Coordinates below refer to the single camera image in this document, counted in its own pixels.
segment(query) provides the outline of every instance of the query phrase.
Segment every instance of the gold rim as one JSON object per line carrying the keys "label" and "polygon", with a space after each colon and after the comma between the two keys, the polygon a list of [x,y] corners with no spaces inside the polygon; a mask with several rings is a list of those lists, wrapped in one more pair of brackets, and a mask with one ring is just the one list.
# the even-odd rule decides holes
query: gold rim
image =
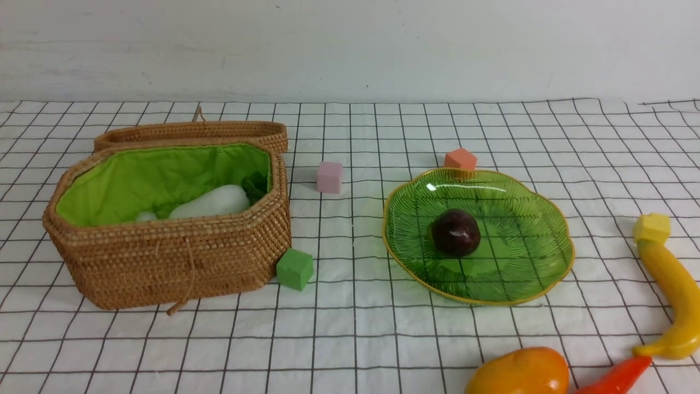
{"label": "gold rim", "polygon": [[433,286],[430,286],[428,283],[425,283],[422,279],[418,278],[411,270],[409,270],[408,268],[406,268],[406,265],[404,265],[404,264],[401,262],[401,260],[399,260],[399,258],[396,257],[396,254],[394,254],[394,252],[393,252],[393,250],[391,249],[391,247],[389,247],[389,242],[387,242],[387,240],[386,240],[386,213],[387,213],[387,211],[389,210],[389,203],[391,202],[391,199],[392,199],[392,197],[394,196],[394,193],[396,193],[399,189],[401,189],[401,188],[403,188],[403,187],[411,186],[412,184],[418,182],[422,177],[424,177],[424,176],[426,176],[426,175],[429,175],[429,174],[431,174],[431,173],[433,173],[433,172],[441,171],[441,170],[444,170],[444,168],[436,168],[436,169],[434,169],[434,170],[425,171],[424,173],[422,173],[422,174],[418,175],[417,177],[415,177],[412,181],[409,181],[409,182],[406,182],[406,183],[402,184],[401,186],[397,187],[396,189],[394,189],[394,190],[389,194],[389,197],[386,198],[386,202],[384,203],[384,215],[383,215],[384,217],[382,218],[382,223],[381,223],[381,239],[384,241],[384,247],[385,247],[386,250],[389,252],[389,254],[390,254],[391,257],[394,259],[394,261],[396,261],[396,262],[398,263],[398,265],[400,265],[401,268],[404,269],[404,271],[408,272],[408,274],[411,275],[411,277],[412,277],[413,279],[415,279],[418,283],[420,283],[421,285],[423,285],[424,287],[426,287],[426,288],[427,288],[428,290],[430,290],[431,292],[434,292],[434,293],[439,294],[439,295],[441,295],[441,296],[443,296],[443,297],[445,297],[445,298],[451,299],[451,300],[453,300],[453,301],[461,302],[461,303],[464,303],[464,304],[490,305],[490,306],[509,306],[509,305],[525,304],[526,302],[530,302],[530,301],[532,301],[532,300],[534,300],[534,299],[540,298],[541,296],[543,296],[543,295],[547,294],[548,292],[550,292],[550,290],[552,290],[552,289],[554,288],[554,286],[558,285],[558,284],[571,272],[571,269],[573,268],[573,262],[576,260],[576,248],[575,248],[575,246],[574,246],[574,244],[573,244],[573,240],[571,239],[571,235],[570,235],[570,233],[569,233],[568,221],[566,220],[566,216],[564,216],[564,213],[561,211],[561,209],[559,209],[559,207],[557,207],[556,204],[554,204],[552,201],[550,201],[547,197],[544,197],[543,195],[541,195],[541,194],[539,194],[539,193],[536,193],[536,192],[530,190],[527,186],[525,186],[525,184],[523,184],[522,182],[520,182],[518,179],[515,179],[514,177],[511,177],[510,175],[504,174],[504,173],[502,173],[502,172],[492,171],[492,170],[467,171],[467,170],[459,170],[459,169],[457,169],[457,168],[450,168],[450,170],[462,172],[462,173],[465,173],[465,174],[468,174],[468,173],[475,173],[475,172],[488,172],[488,173],[491,173],[491,174],[498,174],[498,175],[504,176],[504,177],[506,177],[506,178],[510,178],[510,179],[514,180],[516,183],[518,183],[520,186],[522,186],[523,188],[525,188],[525,190],[529,191],[530,193],[534,194],[535,196],[538,196],[538,197],[542,198],[544,201],[547,201],[552,207],[554,207],[554,209],[556,209],[557,212],[559,212],[559,214],[561,215],[561,217],[564,219],[564,226],[566,227],[566,239],[568,240],[569,245],[571,245],[571,259],[570,259],[570,261],[569,261],[568,264],[567,264],[566,270],[564,271],[563,275],[562,275],[559,279],[557,279],[557,280],[555,280],[554,282],[552,282],[552,284],[549,285],[549,286],[548,286],[546,289],[544,289],[542,292],[539,292],[539,293],[535,294],[535,295],[532,296],[532,297],[529,297],[529,298],[526,298],[526,299],[520,299],[520,300],[517,300],[517,301],[484,301],[484,300],[481,300],[481,299],[462,298],[462,297],[458,297],[458,296],[455,296],[455,295],[452,295],[452,294],[447,294],[446,292],[443,292],[442,290],[438,290],[438,289],[434,288]]}

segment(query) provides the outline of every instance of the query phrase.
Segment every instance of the yellow cube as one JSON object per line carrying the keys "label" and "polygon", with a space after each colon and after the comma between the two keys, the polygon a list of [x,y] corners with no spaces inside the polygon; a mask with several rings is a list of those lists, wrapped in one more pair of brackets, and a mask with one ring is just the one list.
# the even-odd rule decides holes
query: yellow cube
{"label": "yellow cube", "polygon": [[634,242],[653,240],[662,245],[671,235],[671,218],[660,213],[641,215],[634,224]]}

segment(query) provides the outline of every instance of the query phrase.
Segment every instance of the foam block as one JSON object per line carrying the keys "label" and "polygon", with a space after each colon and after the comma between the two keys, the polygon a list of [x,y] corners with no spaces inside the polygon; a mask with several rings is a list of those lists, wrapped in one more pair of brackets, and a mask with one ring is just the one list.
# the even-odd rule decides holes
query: foam block
{"label": "foam block", "polygon": [[473,171],[477,167],[477,157],[468,150],[459,148],[445,155],[443,167]]}
{"label": "foam block", "polygon": [[302,291],[314,274],[314,258],[289,248],[277,263],[277,281],[286,287]]}
{"label": "foam block", "polygon": [[343,165],[332,161],[324,161],[318,166],[316,173],[316,190],[321,193],[340,193],[343,183]]}
{"label": "foam block", "polygon": [[671,218],[660,214],[650,213],[641,215],[634,224],[634,242],[642,239],[653,240],[664,244],[671,235]]}

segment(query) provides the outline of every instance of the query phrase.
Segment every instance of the white wall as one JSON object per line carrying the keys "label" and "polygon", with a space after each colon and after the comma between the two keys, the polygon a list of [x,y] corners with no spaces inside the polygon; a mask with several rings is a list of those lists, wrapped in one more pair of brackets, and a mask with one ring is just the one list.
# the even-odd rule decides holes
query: white wall
{"label": "white wall", "polygon": [[699,0],[1,0],[0,101],[700,96]]}

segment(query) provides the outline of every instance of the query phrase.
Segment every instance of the dark red fruit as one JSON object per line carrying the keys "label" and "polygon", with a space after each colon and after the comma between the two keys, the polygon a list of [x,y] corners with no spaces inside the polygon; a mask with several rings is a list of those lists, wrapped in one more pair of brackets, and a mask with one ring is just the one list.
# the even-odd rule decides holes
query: dark red fruit
{"label": "dark red fruit", "polygon": [[481,231],[476,219],[462,210],[448,210],[431,226],[433,244],[438,252],[451,257],[472,254],[481,243]]}

